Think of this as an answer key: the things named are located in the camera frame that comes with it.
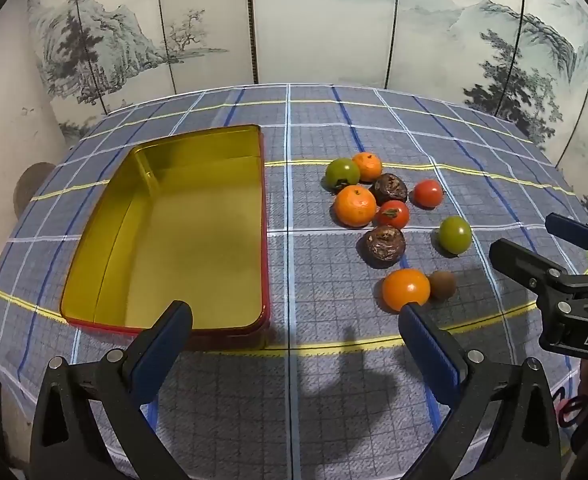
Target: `screw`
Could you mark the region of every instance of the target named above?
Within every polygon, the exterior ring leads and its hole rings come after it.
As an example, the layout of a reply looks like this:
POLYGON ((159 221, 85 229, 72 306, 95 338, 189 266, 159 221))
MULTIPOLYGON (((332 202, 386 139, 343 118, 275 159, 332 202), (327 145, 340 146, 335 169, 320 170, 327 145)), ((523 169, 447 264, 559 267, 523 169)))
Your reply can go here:
POLYGON ((525 359, 527 366, 529 366, 532 370, 540 370, 540 361, 533 357, 528 357, 525 359))
POLYGON ((110 363, 117 363, 123 359, 123 351, 120 348, 115 348, 107 352, 107 361, 110 363))
POLYGON ((53 357, 52 359, 50 359, 50 363, 48 364, 48 366, 52 370, 56 370, 57 368, 60 367, 61 364, 63 364, 63 358, 56 356, 56 357, 53 357))
POLYGON ((470 350, 467 352, 467 357, 472 363, 482 363, 482 360, 485 359, 485 356, 482 355, 482 352, 478 350, 470 350))
POLYGON ((571 312, 571 307, 570 304, 567 303, 566 301, 559 301, 558 302, 558 310, 560 310, 561 312, 568 314, 571 312))

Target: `table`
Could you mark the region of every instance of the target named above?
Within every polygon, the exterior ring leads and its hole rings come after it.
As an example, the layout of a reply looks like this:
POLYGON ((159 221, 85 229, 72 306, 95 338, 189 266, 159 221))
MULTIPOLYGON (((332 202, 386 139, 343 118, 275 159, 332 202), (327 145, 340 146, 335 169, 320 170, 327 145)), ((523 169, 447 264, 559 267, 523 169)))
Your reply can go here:
MULTIPOLYGON (((346 86, 256 85, 117 110, 30 202, 0 255, 0 377, 27 416, 52 356, 93 361, 130 341, 79 330, 58 313, 74 248, 128 148, 248 123, 264 134, 273 330, 264 350, 184 352, 157 401, 143 407, 190 475, 397 478, 446 414, 403 346, 397 318, 376 304, 377 283, 389 271, 362 262, 355 248, 362 230, 334 224, 333 197, 319 184, 331 159, 358 150, 377 153, 410 189, 437 178, 446 190, 432 212, 410 207, 401 264, 457 274, 456 295, 425 306, 437 324, 493 360, 535 356, 552 388, 575 390, 576 360, 540 349, 533 296, 494 272, 487 257, 491 242, 506 237, 571 272, 588 267, 584 251, 544 229, 551 212, 581 221, 587 215, 535 145, 511 123, 438 100, 346 86), (454 214, 472 225, 474 243, 446 259, 431 235, 454 214)), ((104 412, 96 415, 115 462, 130 471, 104 412)), ((487 431, 488 423, 470 459, 487 431)))

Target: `green tomato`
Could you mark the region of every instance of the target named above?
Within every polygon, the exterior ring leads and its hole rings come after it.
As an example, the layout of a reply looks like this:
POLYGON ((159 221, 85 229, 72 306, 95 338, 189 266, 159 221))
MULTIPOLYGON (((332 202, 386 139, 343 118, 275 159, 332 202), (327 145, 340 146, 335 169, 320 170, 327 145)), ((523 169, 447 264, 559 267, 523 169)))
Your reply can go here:
POLYGON ((342 189, 357 184, 359 180, 359 167, 350 158, 337 158, 325 170, 325 184, 331 189, 342 189))
POLYGON ((472 244, 472 229, 459 216, 449 216, 440 224, 439 242, 445 251, 462 254, 472 244))

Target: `brown round stool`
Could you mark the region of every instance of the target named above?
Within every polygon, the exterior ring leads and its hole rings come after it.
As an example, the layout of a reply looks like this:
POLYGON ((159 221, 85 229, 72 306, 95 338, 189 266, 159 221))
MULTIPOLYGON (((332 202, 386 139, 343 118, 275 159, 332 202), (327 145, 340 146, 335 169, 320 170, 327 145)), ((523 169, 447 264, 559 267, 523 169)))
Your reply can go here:
POLYGON ((14 213, 17 219, 54 168, 54 164, 50 162, 37 162, 27 168, 18 179, 14 188, 14 213))

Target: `brown wrinkled fruit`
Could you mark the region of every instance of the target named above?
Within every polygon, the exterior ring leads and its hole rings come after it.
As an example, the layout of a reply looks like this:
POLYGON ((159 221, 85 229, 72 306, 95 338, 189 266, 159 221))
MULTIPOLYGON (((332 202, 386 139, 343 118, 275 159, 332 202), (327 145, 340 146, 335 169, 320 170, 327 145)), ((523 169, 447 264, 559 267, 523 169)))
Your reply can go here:
POLYGON ((445 301, 456 293, 456 276, 449 270, 436 270, 427 279, 431 286, 431 297, 445 301))
POLYGON ((383 205, 389 200, 407 202, 407 186, 393 173, 383 173, 379 176, 370 191, 376 198, 378 205, 383 205))
POLYGON ((364 238, 367 254, 376 262, 394 263, 405 254, 403 233, 390 225, 375 227, 364 238))

